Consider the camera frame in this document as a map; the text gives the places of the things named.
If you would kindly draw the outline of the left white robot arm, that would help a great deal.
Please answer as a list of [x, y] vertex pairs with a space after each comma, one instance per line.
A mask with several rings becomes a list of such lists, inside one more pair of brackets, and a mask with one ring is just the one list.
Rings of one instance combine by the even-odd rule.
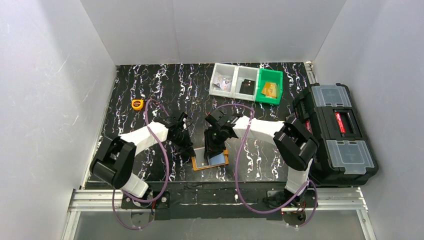
[[130, 133], [104, 136], [90, 164], [90, 173], [114, 189], [140, 203], [148, 203], [149, 185], [133, 173], [135, 157], [142, 151], [170, 141], [183, 157], [194, 157], [195, 150], [187, 129], [188, 115], [168, 116], [152, 121]]

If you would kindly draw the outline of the orange leather card holder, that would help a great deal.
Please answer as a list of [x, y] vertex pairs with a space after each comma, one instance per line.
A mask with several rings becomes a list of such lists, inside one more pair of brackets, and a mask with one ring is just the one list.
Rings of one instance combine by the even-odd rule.
[[221, 154], [214, 157], [204, 158], [205, 148], [199, 147], [194, 149], [195, 156], [191, 157], [194, 171], [202, 171], [219, 166], [229, 164], [229, 151], [225, 149]]

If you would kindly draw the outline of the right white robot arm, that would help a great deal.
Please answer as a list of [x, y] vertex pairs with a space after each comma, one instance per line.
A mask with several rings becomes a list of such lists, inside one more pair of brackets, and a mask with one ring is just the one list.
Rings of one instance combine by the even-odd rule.
[[276, 146], [288, 166], [285, 191], [298, 196], [303, 194], [300, 188], [309, 179], [319, 142], [298, 118], [290, 116], [285, 121], [266, 121], [216, 109], [205, 120], [210, 125], [204, 131], [206, 158], [223, 153], [225, 142], [230, 138], [246, 137], [270, 143]]

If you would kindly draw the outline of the gold credit card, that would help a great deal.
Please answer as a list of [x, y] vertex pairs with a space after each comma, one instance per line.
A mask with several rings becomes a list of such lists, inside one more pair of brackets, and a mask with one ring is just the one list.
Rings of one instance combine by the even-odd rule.
[[261, 90], [261, 94], [266, 96], [266, 90], [267, 90], [267, 83], [271, 83], [271, 82], [266, 82]]

